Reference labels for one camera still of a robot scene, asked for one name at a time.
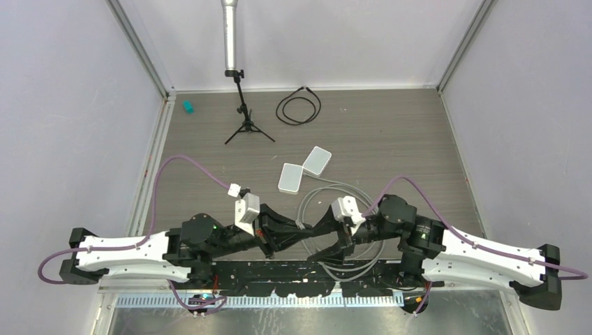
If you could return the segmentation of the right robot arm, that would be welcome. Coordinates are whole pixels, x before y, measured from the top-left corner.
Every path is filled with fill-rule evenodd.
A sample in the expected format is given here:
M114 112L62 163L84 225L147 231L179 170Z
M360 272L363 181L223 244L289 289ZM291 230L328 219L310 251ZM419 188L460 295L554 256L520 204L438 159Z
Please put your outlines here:
M479 238L442 221L421 216L397 195L385 195L375 214L363 216L354 198L335 200L321 226L337 232L338 241L309 256L310 261L340 264L359 244L398 239L399 279L407 286L462 282L517 295L527 306L557 311L562 286L555 268L560 250L508 246Z

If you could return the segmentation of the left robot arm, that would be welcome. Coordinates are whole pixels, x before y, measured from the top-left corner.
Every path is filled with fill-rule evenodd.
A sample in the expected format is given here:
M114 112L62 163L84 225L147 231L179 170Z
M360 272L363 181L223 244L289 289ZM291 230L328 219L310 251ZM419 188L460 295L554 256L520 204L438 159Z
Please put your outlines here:
M266 204L235 203L236 222L224 226L209 214L196 214L180 228L143 237L98 237L84 228L71 234L72 255L59 270L71 285L93 285L103 277L158 278L208 288L212 262L253 248L266 258L314 236L312 226L282 216Z

